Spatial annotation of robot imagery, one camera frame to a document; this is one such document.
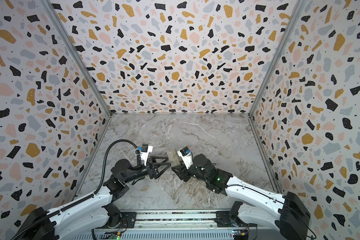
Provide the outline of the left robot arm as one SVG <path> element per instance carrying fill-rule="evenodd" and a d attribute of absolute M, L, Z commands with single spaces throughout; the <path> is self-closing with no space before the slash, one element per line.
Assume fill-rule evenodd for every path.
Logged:
<path fill-rule="evenodd" d="M 89 230 L 121 222 L 121 211 L 114 205 L 128 190 L 127 183 L 136 183 L 148 176 L 159 178 L 171 163 L 167 157 L 149 157 L 140 167 L 122 159 L 111 169 L 111 177 L 99 191 L 89 193 L 68 204 L 32 211 L 18 232 L 15 240 L 69 240 Z"/>

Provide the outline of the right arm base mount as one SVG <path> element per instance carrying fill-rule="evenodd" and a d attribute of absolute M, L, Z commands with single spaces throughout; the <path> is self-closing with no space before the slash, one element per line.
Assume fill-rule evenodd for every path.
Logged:
<path fill-rule="evenodd" d="M 216 211 L 215 222 L 218 228 L 230 227 L 256 227 L 257 224 L 243 222 L 239 218 L 239 208 L 243 202 L 235 201 L 229 211 Z"/>

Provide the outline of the white remote control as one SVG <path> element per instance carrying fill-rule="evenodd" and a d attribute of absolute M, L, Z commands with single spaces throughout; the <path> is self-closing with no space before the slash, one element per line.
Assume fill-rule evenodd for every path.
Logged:
<path fill-rule="evenodd" d="M 171 163 L 172 168 L 181 169 L 182 168 L 182 158 L 179 156 L 178 151 L 173 148 L 167 153 L 169 161 Z"/>

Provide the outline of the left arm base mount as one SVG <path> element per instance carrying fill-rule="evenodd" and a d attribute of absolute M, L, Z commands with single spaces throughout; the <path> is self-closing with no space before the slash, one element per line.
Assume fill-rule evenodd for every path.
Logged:
<path fill-rule="evenodd" d="M 137 219 L 137 212 L 121 212 L 109 217 L 106 223 L 98 229 L 125 230 L 133 229 Z"/>

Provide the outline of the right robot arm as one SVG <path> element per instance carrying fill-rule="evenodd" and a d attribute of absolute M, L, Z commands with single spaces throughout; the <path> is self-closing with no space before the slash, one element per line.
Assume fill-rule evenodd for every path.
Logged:
<path fill-rule="evenodd" d="M 190 178 L 203 181 L 216 194 L 239 199 L 231 209 L 230 219 L 236 224 L 262 225 L 287 240 L 305 240 L 310 232 L 311 215 L 298 195 L 278 194 L 248 184 L 231 173 L 215 168 L 205 155 L 195 157 L 175 149 L 168 152 L 172 171 L 184 182 Z"/>

